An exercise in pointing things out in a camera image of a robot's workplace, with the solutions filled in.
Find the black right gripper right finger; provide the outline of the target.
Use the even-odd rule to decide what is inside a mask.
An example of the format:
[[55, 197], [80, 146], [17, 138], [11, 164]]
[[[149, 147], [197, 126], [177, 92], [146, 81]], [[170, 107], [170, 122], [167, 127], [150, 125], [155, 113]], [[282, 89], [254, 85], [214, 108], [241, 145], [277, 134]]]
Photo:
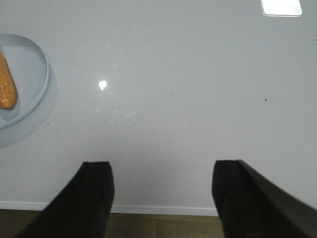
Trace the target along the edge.
[[317, 211], [242, 160], [218, 160], [212, 197], [226, 238], [315, 238]]

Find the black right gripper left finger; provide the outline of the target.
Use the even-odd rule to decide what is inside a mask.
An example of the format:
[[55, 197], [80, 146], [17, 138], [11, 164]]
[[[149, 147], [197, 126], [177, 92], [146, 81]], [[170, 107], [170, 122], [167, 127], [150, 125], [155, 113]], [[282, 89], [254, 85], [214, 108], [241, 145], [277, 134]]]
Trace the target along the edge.
[[19, 238], [103, 238], [114, 199], [109, 162], [84, 162]]

